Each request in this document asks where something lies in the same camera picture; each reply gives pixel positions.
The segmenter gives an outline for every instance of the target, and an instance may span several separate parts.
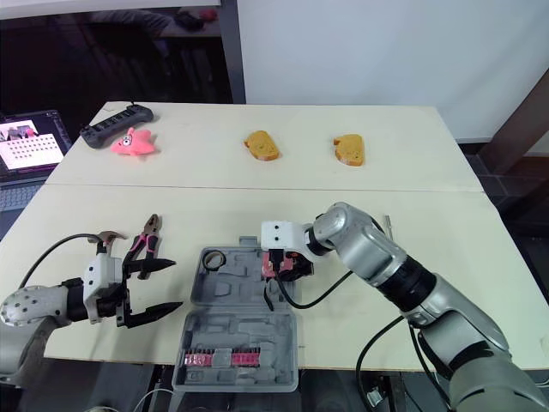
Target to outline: white wall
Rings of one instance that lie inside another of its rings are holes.
[[[481,142],[549,67],[547,0],[238,0],[248,103],[436,106]]]

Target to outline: power strip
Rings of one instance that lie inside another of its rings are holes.
[[[90,148],[102,148],[105,141],[119,131],[129,129],[140,122],[150,122],[154,115],[151,109],[140,105],[130,105],[102,122],[88,125],[80,130],[80,136]]]

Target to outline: toolbox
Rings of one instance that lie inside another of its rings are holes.
[[[172,378],[175,391],[297,388],[296,318],[277,283],[262,278],[262,254],[255,237],[240,238],[239,247],[202,251],[190,294],[196,309],[185,320]],[[293,296],[293,282],[285,286]]]

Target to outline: pink starfish toy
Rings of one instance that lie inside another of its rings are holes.
[[[148,155],[156,150],[154,145],[148,140],[150,137],[150,130],[135,130],[133,127],[130,127],[125,137],[112,144],[111,151],[119,155]]]

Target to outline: black cable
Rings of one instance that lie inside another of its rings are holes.
[[[50,248],[45,251],[44,253],[42,253],[42,256],[40,256],[38,258],[38,260],[34,263],[34,265],[31,267],[31,269],[28,270],[27,274],[25,275],[25,277],[23,277],[23,280],[21,281],[21,284],[19,285],[19,289],[21,288],[24,288],[25,285],[27,284],[28,280],[30,279],[31,275],[33,274],[33,272],[36,270],[36,268],[38,267],[39,264],[42,263],[42,261],[52,252],[54,251],[55,249],[57,249],[60,245],[62,245],[63,243],[65,242],[68,242],[69,240],[72,240],[72,239],[77,239],[77,238],[88,238],[88,239],[95,239],[97,240],[98,242],[102,243],[103,242],[103,239],[100,238],[97,234],[92,234],[92,233],[78,233],[78,234],[73,234],[71,236],[67,236],[66,238],[64,239],[61,239],[59,240],[57,243],[55,243],[54,245],[50,246]]]
[[[371,222],[374,224],[374,226],[376,227],[376,229],[378,231],[380,231],[381,233],[385,234],[385,231],[381,228],[381,226],[379,225],[379,223],[377,223],[377,221],[372,217],[371,218]]]
[[[415,402],[415,399],[413,399],[412,395],[410,395],[410,392],[408,392],[408,388],[406,387],[406,384],[404,383],[404,380],[402,380],[402,386],[404,386],[404,393],[406,393],[406,395],[410,398],[410,400],[412,401],[412,403],[416,407],[416,409],[419,412],[423,412],[423,409],[418,405],[417,402]]]
[[[368,403],[368,397],[366,395],[366,391],[362,386],[362,380],[360,380],[360,369],[362,369],[362,361],[364,360],[366,353],[370,350],[370,348],[377,341],[377,339],[379,339],[381,336],[383,336],[385,333],[391,330],[396,324],[398,324],[403,319],[404,318],[402,316],[399,316],[398,318],[393,320],[390,324],[388,324],[383,329],[381,329],[372,339],[370,339],[370,341],[366,344],[366,346],[364,346],[364,348],[362,349],[362,352],[360,352],[359,358],[357,360],[357,366],[354,369],[354,376],[356,378],[357,386],[359,388],[360,399],[362,400],[362,403],[364,404],[368,412],[373,412],[373,409]]]
[[[444,404],[448,409],[449,407],[449,398],[444,389],[441,385],[438,384],[438,382],[434,379],[432,376],[431,371],[427,367],[427,364],[425,363],[425,359],[423,359],[423,355],[421,354],[421,350],[419,349],[418,339],[415,335],[415,332],[413,331],[413,326],[411,324],[408,324],[408,328],[410,329],[410,337],[412,337],[412,343],[413,348],[415,350],[416,355],[418,356],[419,363],[421,364],[421,367],[423,367],[423,370],[425,372],[425,375],[427,375],[427,378],[431,381],[432,385],[435,387],[435,389],[438,392],[438,395],[440,395],[441,399],[443,400]]]
[[[320,297],[313,300],[311,303],[307,303],[306,305],[302,305],[300,303],[295,302],[286,291],[286,287],[283,285],[281,279],[278,277],[278,273],[274,273],[274,279],[278,283],[278,287],[281,290],[282,296],[284,296],[284,299],[290,304],[290,306],[295,307],[296,309],[309,309],[310,307],[313,307],[317,303],[320,303],[326,296],[334,292],[334,289],[340,286],[343,281],[345,281],[350,275],[353,274],[352,270],[349,270],[345,275],[343,275],[339,281],[334,283],[326,292],[324,292]]]

